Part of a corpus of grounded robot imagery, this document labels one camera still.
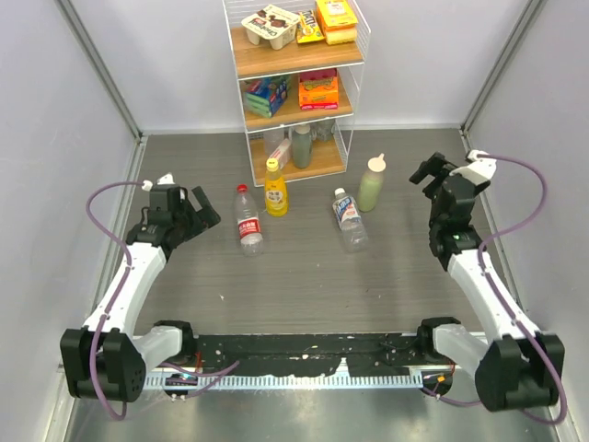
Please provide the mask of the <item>clear red-label water bottle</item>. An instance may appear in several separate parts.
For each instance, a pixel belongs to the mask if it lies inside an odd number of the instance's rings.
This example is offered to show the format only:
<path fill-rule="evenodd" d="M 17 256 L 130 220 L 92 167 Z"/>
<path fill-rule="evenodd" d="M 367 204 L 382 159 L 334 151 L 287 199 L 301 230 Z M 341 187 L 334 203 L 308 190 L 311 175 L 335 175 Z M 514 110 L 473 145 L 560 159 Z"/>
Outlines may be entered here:
<path fill-rule="evenodd" d="M 261 233 L 258 207 L 249 189 L 236 193 L 234 212 L 237 222 L 239 243 L 246 256 L 263 253 L 263 236 Z"/>

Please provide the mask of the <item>yellow honey pomelo drink bottle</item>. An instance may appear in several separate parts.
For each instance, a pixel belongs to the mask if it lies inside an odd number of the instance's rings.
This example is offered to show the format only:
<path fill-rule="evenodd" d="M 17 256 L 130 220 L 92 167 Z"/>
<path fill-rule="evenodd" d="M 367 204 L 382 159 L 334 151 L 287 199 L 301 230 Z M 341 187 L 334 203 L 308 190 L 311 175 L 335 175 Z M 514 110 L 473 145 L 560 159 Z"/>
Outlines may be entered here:
<path fill-rule="evenodd" d="M 284 216 L 289 208 L 288 191 L 280 163 L 276 158 L 266 161 L 264 201 L 269 215 Z"/>

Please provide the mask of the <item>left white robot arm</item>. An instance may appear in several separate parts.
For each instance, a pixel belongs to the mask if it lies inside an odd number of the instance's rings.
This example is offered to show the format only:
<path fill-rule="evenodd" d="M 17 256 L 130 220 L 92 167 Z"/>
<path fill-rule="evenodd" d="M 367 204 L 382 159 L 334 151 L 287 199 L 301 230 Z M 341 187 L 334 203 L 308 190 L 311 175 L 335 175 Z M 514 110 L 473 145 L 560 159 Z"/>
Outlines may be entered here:
<path fill-rule="evenodd" d="M 107 292 L 84 325 L 66 330 L 60 341 L 68 390 L 75 398 L 134 402 L 152 369 L 164 362 L 187 366 L 196 356 L 197 343 L 187 321 L 160 320 L 144 336 L 133 333 L 171 253 L 218 225 L 221 217 L 200 186 L 143 186 L 149 203 L 140 221 L 117 241 L 123 258 Z"/>

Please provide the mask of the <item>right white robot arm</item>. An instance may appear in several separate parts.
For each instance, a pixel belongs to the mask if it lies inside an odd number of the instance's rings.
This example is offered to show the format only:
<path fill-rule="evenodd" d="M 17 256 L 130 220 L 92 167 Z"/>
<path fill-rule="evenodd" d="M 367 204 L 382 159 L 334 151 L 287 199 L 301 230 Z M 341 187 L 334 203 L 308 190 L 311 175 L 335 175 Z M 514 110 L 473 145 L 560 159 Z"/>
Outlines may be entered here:
<path fill-rule="evenodd" d="M 486 336 L 481 341 L 454 318 L 431 318 L 418 329 L 415 350 L 425 363 L 444 357 L 464 369 L 488 411 L 528 413 L 558 405 L 553 422 L 559 424 L 568 412 L 561 381 L 565 347 L 519 308 L 495 272 L 489 242 L 471 224 L 475 200 L 490 186 L 500 161 L 500 156 L 471 150 L 468 163 L 459 167 L 436 152 L 410 176 L 414 184 L 432 178 L 422 191 L 432 203 L 431 252 L 467 296 Z"/>

